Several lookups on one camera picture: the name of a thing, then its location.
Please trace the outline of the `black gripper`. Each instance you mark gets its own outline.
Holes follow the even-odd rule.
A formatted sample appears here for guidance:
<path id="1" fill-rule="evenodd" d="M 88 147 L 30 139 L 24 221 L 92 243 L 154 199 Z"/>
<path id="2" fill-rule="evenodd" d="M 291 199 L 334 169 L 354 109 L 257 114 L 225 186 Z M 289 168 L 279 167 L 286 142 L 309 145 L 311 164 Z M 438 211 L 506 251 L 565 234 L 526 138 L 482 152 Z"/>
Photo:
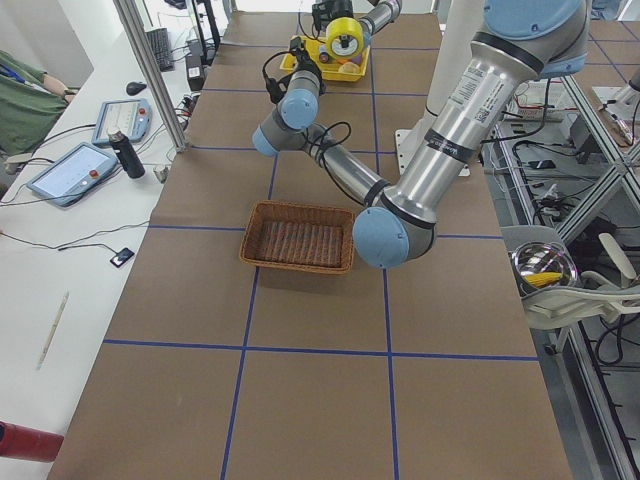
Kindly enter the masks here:
<path id="1" fill-rule="evenodd" d="M 329 24 L 342 17 L 353 17 L 351 0 L 325 0 L 312 5 L 312 17 L 315 24 Z"/>

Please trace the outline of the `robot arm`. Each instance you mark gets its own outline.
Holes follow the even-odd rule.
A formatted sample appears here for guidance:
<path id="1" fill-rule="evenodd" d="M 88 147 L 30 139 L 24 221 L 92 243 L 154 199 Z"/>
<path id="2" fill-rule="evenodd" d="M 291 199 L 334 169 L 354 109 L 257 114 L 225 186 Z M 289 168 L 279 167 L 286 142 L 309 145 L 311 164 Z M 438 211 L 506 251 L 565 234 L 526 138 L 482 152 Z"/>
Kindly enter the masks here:
<path id="1" fill-rule="evenodd" d="M 417 147 L 390 184 L 361 164 L 317 123 L 321 74 L 296 71 L 283 98 L 253 134 L 273 157 L 306 152 L 363 211 L 353 239 L 369 265 L 387 269 L 425 254 L 436 239 L 437 207 L 475 158 L 516 88 L 579 71 L 586 60 L 587 1 L 455 1 L 428 100 L 438 108 L 416 125 Z"/>

